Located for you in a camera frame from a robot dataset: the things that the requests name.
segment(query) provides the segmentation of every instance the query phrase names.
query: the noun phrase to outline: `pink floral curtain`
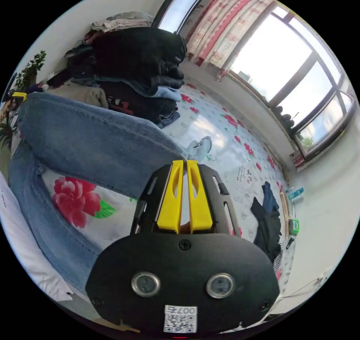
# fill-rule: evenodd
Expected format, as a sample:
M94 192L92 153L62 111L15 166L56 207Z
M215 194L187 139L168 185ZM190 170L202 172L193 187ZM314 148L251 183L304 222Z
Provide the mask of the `pink floral curtain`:
M236 45L259 15L274 0L211 0L198 16L186 40L188 59L217 69L223 77L232 65Z

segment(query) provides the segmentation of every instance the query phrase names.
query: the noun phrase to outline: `person's leg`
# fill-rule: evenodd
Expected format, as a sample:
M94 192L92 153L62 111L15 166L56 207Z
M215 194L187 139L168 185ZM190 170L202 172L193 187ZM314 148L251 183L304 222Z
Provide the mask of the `person's leg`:
M54 207L41 172L41 163L22 140L9 166L10 189L45 257L69 285L85 294L86 281L101 250Z
M46 93L28 96L18 126L45 167L135 199L154 171L188 157L148 120Z

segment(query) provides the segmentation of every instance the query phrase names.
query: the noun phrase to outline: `white pillow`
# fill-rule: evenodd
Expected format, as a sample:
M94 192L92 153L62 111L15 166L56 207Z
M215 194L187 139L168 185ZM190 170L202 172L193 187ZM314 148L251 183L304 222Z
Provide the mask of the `white pillow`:
M0 221L12 250L25 271L53 300L72 300L67 293L73 292L40 250L17 199L1 172L0 193Z

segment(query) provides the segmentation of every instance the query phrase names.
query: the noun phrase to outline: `window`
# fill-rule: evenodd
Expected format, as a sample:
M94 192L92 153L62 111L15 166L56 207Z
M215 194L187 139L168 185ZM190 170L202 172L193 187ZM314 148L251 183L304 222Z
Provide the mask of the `window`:
M277 6L277 7L275 7L273 13L278 15L281 18L284 18L287 15L288 11L284 10L280 6Z
M318 62L303 80L279 104L282 114L289 114L294 126L300 123L326 96L332 85Z
M156 15L154 25L159 29L178 33L198 1L172 0L169 4L165 1Z
M341 94L342 100L344 102L346 112L348 112L350 110L350 107L351 107L353 102L352 102L351 98L347 94L345 94L343 92L340 92L340 94Z
M286 24L269 16L244 45L231 70L270 101L311 52Z
M334 130L343 116L339 99L335 95L326 108L297 134L303 151L308 153L318 146Z
M323 45L320 43L319 39L317 39L300 21L296 18L290 20L289 25L291 25L294 29L296 29L304 38L309 41L311 46L315 49L315 51L319 54L322 60L325 62L325 65L329 69L331 75L333 76L336 83L340 80L340 71L335 65L334 60L328 54L328 52L324 49Z

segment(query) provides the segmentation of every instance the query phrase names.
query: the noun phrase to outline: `green leaf print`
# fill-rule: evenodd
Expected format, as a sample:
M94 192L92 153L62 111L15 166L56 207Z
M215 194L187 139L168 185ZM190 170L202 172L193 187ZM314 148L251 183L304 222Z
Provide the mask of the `green leaf print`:
M116 210L106 203L103 199L100 199L100 211L95 212L95 217L97 219L104 219L110 217L116 212Z

